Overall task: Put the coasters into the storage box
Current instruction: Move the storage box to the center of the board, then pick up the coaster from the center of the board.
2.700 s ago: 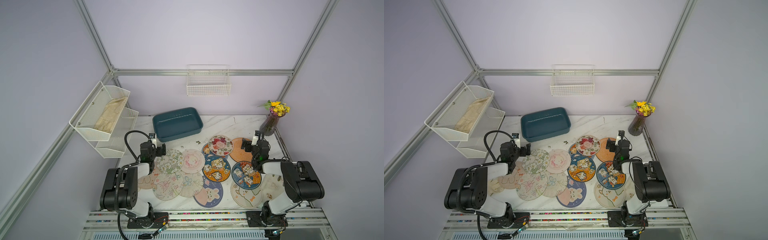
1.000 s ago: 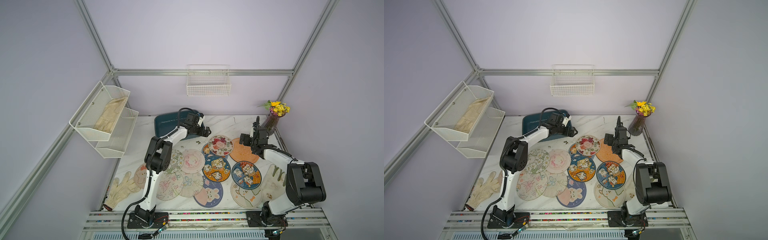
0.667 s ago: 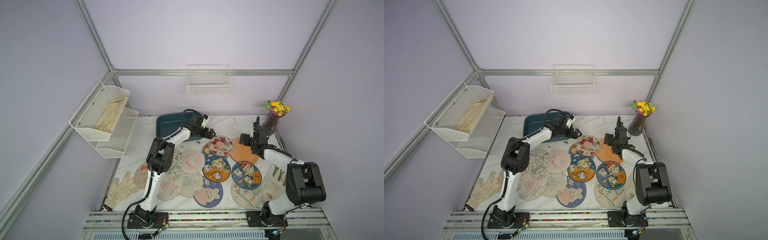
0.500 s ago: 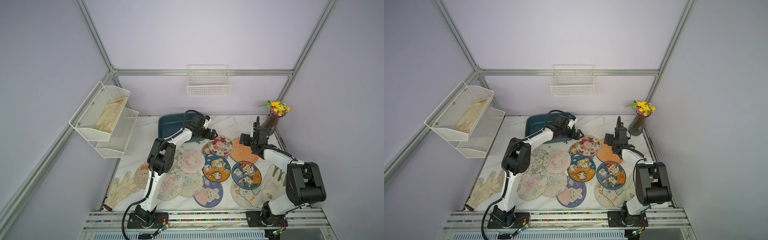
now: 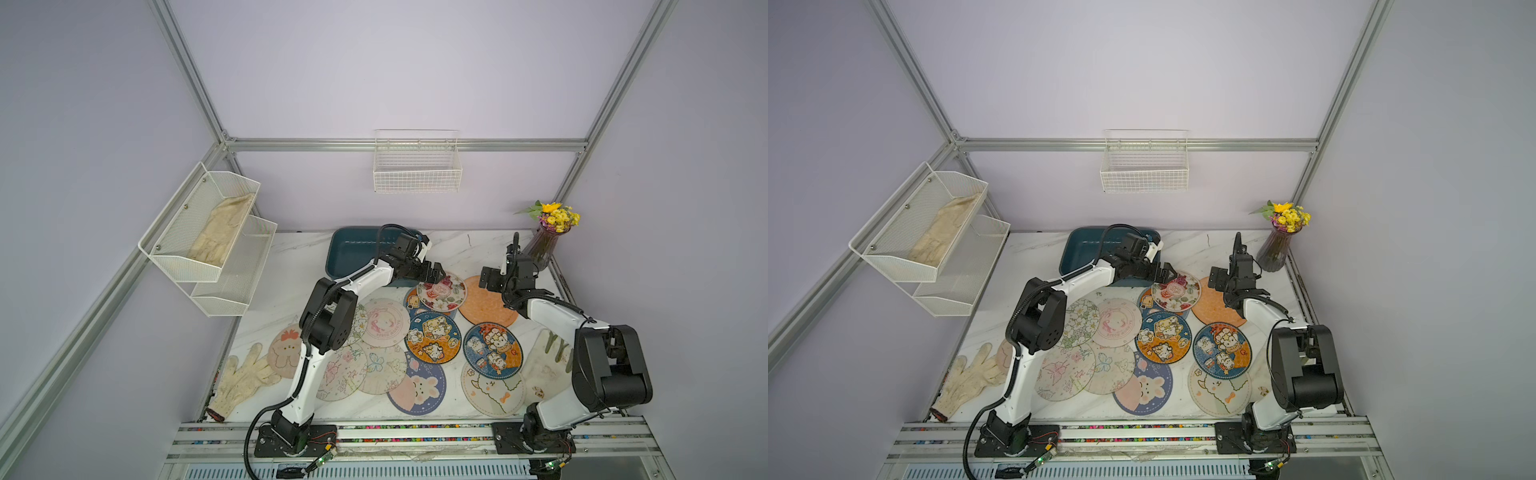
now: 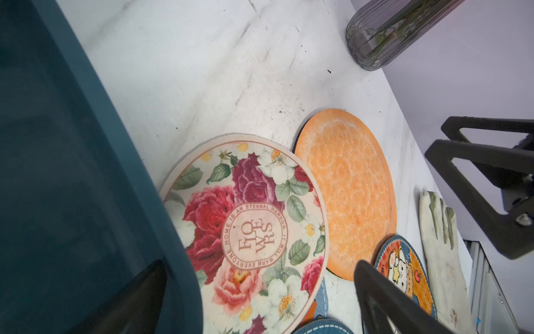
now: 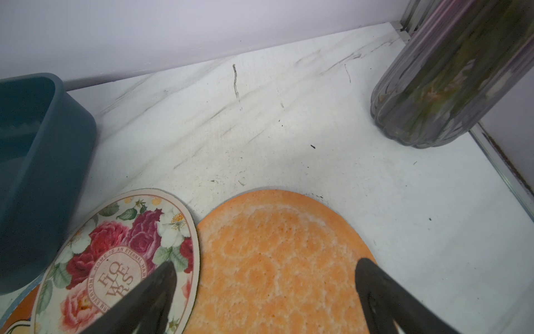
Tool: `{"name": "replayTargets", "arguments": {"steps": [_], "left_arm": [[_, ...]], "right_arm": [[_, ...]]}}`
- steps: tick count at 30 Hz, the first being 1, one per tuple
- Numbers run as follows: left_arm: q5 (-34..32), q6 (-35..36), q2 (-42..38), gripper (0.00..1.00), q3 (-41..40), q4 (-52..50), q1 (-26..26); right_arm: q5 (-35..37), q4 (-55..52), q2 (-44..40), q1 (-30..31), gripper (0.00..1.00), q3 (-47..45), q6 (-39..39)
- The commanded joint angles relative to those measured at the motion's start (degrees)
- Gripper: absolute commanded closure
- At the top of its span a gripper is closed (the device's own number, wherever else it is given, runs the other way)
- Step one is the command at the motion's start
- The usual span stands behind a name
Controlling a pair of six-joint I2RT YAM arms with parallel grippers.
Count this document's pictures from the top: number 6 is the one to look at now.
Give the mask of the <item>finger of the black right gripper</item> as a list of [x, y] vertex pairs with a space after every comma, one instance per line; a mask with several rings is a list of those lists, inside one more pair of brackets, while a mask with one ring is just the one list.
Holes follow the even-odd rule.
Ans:
[[437, 140], [425, 156], [502, 256], [533, 251], [533, 152]]
[[[460, 131], [463, 128], [527, 134], [513, 149], [533, 151], [533, 120], [451, 116], [441, 126], [442, 132], [450, 140], [470, 143]], [[533, 172], [520, 173], [479, 163], [474, 165], [497, 188], [533, 186]]]

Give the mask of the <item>rose flower coaster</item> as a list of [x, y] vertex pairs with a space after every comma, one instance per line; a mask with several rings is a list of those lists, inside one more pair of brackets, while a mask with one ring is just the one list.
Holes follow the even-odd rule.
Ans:
[[219, 136], [188, 153], [160, 195], [197, 276], [204, 333], [291, 333], [311, 320], [328, 220], [317, 181], [292, 152]]

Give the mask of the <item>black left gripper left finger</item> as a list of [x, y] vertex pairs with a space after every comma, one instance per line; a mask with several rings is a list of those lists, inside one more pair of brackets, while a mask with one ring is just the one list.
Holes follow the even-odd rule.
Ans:
[[156, 260], [68, 333], [154, 333], [166, 284], [165, 264]]

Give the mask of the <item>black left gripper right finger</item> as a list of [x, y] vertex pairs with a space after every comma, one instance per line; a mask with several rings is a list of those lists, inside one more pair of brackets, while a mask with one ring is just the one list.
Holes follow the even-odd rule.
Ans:
[[450, 333], [368, 262], [360, 260], [354, 271], [354, 284], [368, 333]]

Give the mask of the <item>blue denim bear coaster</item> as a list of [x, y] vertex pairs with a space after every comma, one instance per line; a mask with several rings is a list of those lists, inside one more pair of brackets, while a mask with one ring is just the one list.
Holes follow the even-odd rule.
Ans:
[[293, 332], [295, 334], [353, 334], [349, 327], [328, 317], [329, 300], [325, 279], [303, 321]]

